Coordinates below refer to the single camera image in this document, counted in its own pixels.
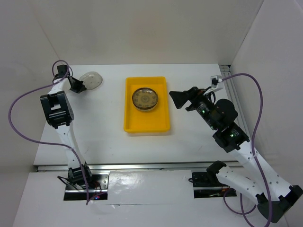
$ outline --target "orange tray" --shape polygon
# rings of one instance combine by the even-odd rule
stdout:
[[[158,103],[150,111],[138,110],[133,105],[133,93],[141,87],[149,87],[158,94]],[[169,129],[169,106],[165,77],[126,78],[124,131],[128,133],[144,133],[166,132]]]

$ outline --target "white wall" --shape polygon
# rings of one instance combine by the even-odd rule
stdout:
[[[72,65],[231,64],[263,0],[28,0]]]
[[[303,10],[299,1],[264,1],[232,72],[252,74],[263,88],[257,149],[291,184],[303,187]],[[248,78],[235,79],[235,84],[252,132],[259,110],[258,90]],[[303,198],[287,213],[289,226],[302,226],[302,209]]]
[[[0,31],[0,226],[10,227],[38,145],[10,128],[9,106],[22,93],[49,83],[58,58],[25,0],[0,1]],[[17,128],[37,140],[45,123],[39,101],[43,92],[21,99],[13,110]]]

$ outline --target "tray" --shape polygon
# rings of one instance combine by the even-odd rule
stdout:
[[[132,95],[141,87],[149,87],[158,94],[158,103],[150,111],[133,105]],[[128,77],[125,83],[124,131],[128,133],[166,132],[170,129],[169,106],[165,77]]]

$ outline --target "yellow tray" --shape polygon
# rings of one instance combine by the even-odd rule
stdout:
[[[141,87],[149,87],[158,94],[158,103],[150,111],[138,110],[133,104],[133,93]],[[126,78],[124,131],[128,133],[165,132],[169,129],[169,106],[165,77]]]

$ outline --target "wall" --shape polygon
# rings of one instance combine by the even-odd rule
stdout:
[[[0,226],[10,227],[38,146],[10,128],[8,109],[17,96],[51,81],[58,58],[24,0],[0,1],[0,31]],[[45,92],[21,99],[13,109],[16,127],[37,140],[45,123],[39,101]]]
[[[303,187],[303,10],[299,3],[302,0],[264,1],[232,72],[252,74],[263,88],[257,149],[291,184]],[[235,85],[252,133],[259,110],[258,90],[247,78],[235,79]],[[286,215],[289,226],[302,226],[302,209],[301,198]]]
[[[231,64],[263,0],[28,0],[71,65]]]

